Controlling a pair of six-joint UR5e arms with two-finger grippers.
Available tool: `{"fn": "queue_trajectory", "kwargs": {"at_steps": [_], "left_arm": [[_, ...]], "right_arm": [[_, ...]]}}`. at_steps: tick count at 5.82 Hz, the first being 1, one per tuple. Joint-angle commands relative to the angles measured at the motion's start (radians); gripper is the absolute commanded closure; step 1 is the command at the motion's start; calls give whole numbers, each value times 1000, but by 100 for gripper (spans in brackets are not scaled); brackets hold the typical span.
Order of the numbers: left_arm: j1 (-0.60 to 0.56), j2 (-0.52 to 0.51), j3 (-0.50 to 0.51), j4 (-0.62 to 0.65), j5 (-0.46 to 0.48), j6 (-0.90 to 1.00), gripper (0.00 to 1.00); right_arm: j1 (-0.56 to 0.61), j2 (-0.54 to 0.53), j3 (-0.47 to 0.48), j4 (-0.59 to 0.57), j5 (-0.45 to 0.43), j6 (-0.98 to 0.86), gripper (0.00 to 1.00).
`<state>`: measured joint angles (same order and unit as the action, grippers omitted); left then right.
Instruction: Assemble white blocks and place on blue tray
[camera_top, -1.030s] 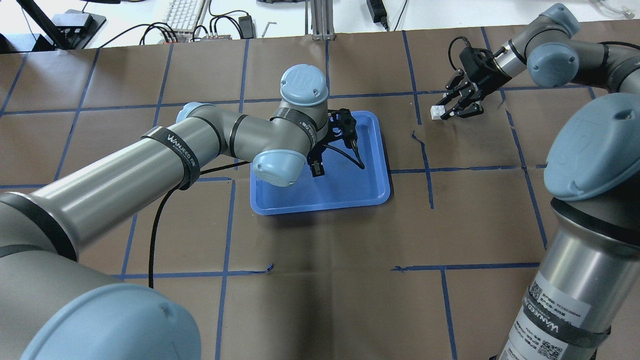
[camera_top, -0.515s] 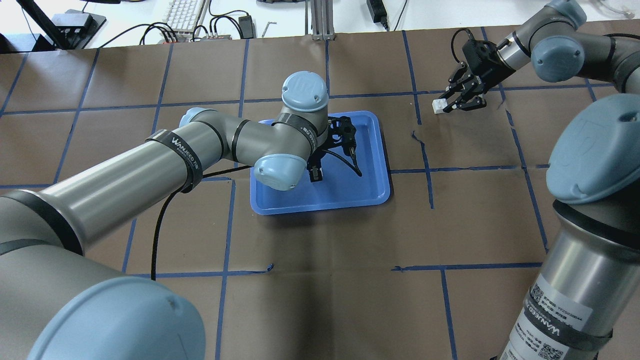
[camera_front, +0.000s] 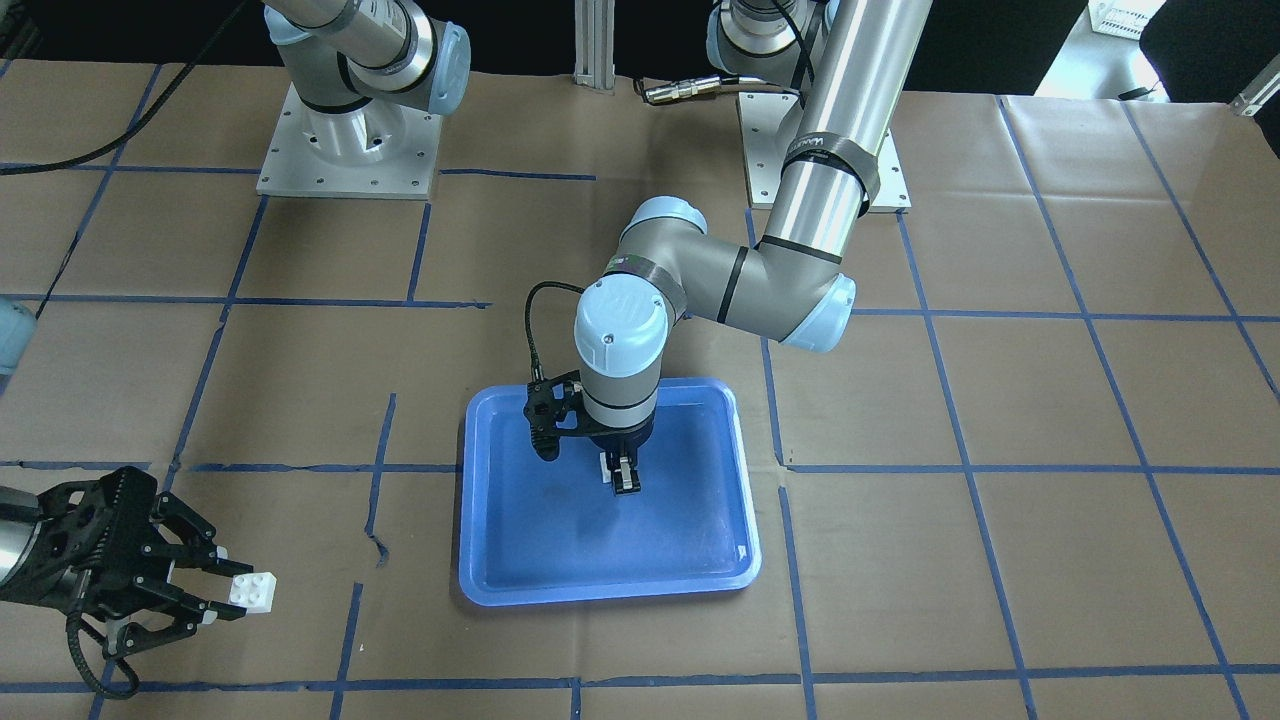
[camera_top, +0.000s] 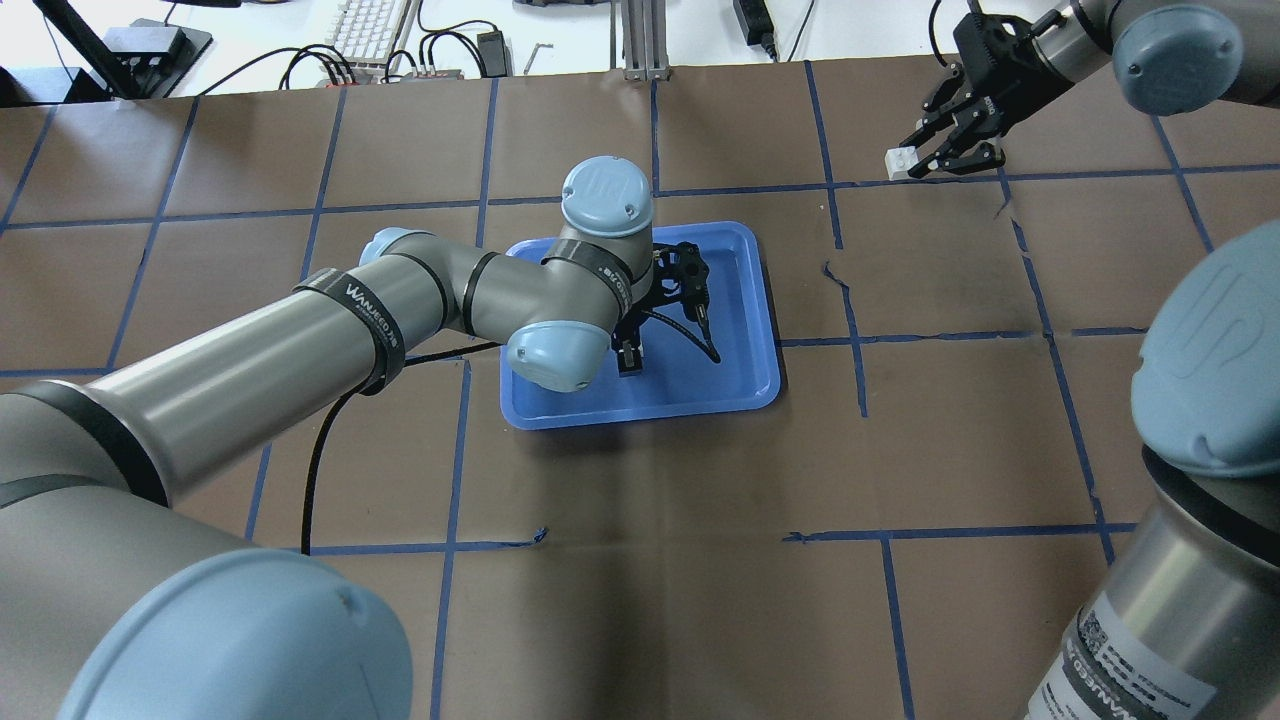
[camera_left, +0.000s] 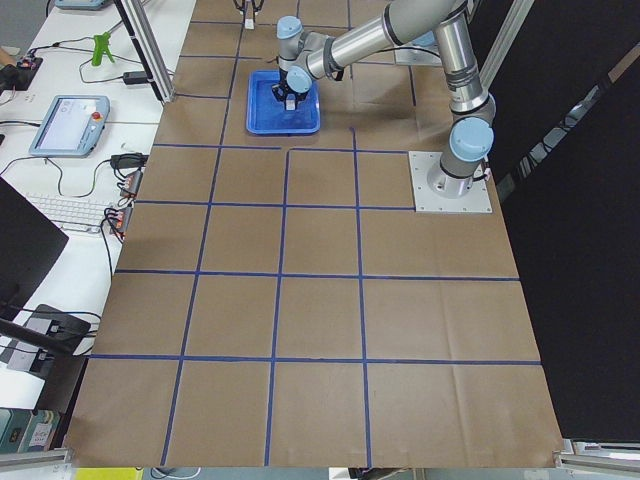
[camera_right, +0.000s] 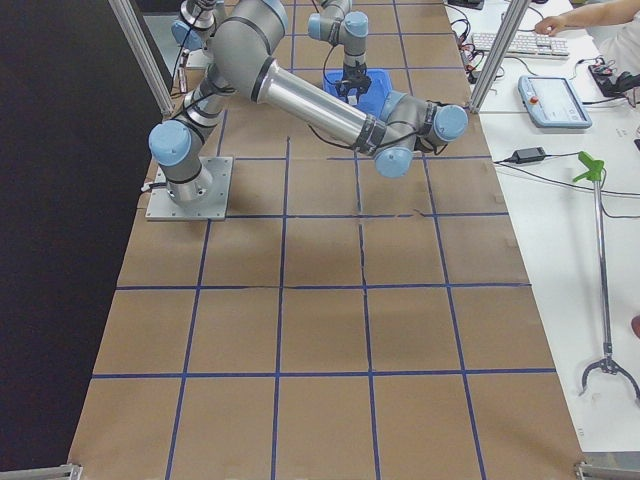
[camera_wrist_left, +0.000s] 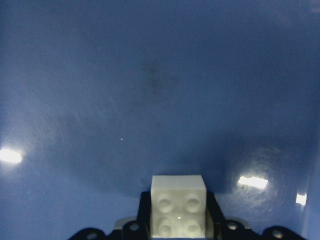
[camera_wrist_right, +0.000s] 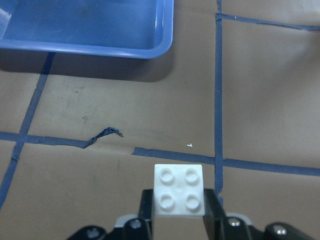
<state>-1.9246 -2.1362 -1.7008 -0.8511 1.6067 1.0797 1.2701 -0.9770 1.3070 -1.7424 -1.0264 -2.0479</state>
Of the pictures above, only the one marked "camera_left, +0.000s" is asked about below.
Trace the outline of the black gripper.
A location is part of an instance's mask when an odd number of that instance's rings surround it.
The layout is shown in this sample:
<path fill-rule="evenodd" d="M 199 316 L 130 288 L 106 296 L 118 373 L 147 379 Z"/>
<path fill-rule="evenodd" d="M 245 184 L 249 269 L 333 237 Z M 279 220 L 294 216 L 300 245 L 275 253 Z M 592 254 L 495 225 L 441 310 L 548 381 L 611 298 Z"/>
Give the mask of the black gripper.
<path fill-rule="evenodd" d="M 241 15 L 246 14 L 246 1 L 245 0 L 233 0 L 234 7 L 240 12 Z M 264 0 L 252 0 L 252 9 L 254 13 L 258 13 L 264 6 Z M 308 94 L 303 92 L 295 92 L 286 82 L 285 77 L 280 77 L 276 84 L 271 86 L 272 94 L 276 101 L 285 103 L 290 96 L 293 96 L 294 108 L 298 109 L 299 106 L 306 100 Z"/>

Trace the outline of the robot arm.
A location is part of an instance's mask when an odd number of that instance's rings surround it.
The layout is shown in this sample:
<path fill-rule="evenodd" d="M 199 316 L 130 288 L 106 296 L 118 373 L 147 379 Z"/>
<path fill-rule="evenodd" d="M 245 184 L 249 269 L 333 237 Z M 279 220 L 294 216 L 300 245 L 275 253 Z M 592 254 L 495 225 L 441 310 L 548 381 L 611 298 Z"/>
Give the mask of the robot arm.
<path fill-rule="evenodd" d="M 496 103 L 482 83 L 468 30 L 465 1 L 391 1 L 369 21 L 340 36 L 306 29 L 296 16 L 277 22 L 276 101 L 299 104 L 311 87 L 327 78 L 338 82 L 347 67 L 381 53 L 412 49 L 431 33 L 444 71 L 453 117 L 449 137 L 427 183 L 437 195 L 458 199 L 478 181 L 475 172 L 494 143 Z"/>

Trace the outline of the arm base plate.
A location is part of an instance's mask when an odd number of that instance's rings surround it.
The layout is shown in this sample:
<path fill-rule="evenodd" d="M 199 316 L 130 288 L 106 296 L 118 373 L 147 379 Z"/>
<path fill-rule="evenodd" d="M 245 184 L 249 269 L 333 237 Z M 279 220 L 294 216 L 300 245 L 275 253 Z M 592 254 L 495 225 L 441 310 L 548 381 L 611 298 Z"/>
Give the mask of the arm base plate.
<path fill-rule="evenodd" d="M 482 165 L 471 177 L 456 179 L 440 168 L 441 152 L 409 151 L 414 209 L 430 214 L 491 214 L 487 179 Z"/>

